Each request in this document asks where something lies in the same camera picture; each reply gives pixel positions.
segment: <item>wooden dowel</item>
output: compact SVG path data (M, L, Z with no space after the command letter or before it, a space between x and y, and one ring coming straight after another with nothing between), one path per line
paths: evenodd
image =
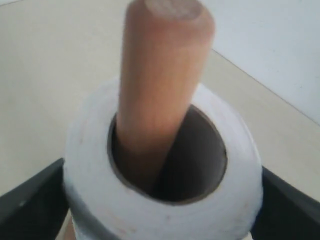
M149 191L188 110L215 25L197 0L135 0L123 34L116 155L124 177Z

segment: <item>tiled floor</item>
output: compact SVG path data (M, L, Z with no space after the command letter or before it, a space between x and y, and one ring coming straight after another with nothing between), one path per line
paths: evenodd
M128 2L0 7L0 195L63 156L79 104L119 73ZM320 201L320 126L214 51L202 81L243 116L263 164Z

